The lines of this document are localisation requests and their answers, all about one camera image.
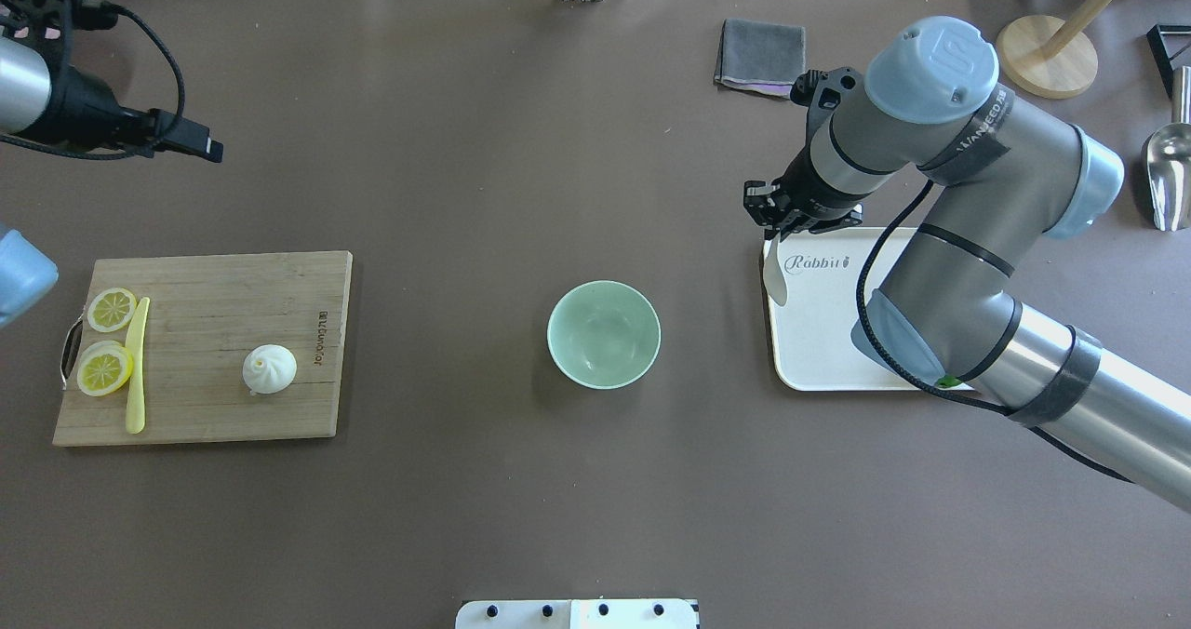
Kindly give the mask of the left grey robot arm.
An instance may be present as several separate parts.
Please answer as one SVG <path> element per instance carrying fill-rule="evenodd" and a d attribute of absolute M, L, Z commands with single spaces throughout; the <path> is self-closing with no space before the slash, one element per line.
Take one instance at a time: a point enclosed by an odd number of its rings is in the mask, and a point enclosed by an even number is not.
<path fill-rule="evenodd" d="M 18 145 L 55 154 L 136 145 L 141 116 L 99 77 L 71 66 L 75 31 L 111 30 L 119 15 L 99 0 L 4 0 L 1 126 Z"/>

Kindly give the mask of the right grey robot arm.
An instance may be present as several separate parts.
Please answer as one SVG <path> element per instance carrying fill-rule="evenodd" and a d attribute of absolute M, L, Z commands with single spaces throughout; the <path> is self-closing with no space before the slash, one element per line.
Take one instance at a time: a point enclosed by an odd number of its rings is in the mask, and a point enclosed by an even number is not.
<path fill-rule="evenodd" d="M 928 396 L 954 380 L 1106 477 L 1187 509 L 1187 394 L 1008 293 L 1041 237 L 1068 238 L 1114 205 L 1117 154 L 1000 85 L 983 33 L 953 15 L 913 21 L 821 108 L 778 179 L 744 185 L 766 238 L 856 226 L 861 203 L 913 166 L 937 201 L 871 295 L 852 341 Z"/>

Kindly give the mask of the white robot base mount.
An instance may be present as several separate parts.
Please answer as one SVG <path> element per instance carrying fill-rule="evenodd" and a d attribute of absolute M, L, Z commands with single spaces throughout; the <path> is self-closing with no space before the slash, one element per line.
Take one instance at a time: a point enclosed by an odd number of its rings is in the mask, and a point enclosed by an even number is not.
<path fill-rule="evenodd" d="M 644 598 L 473 600 L 455 628 L 701 628 L 698 602 Z"/>

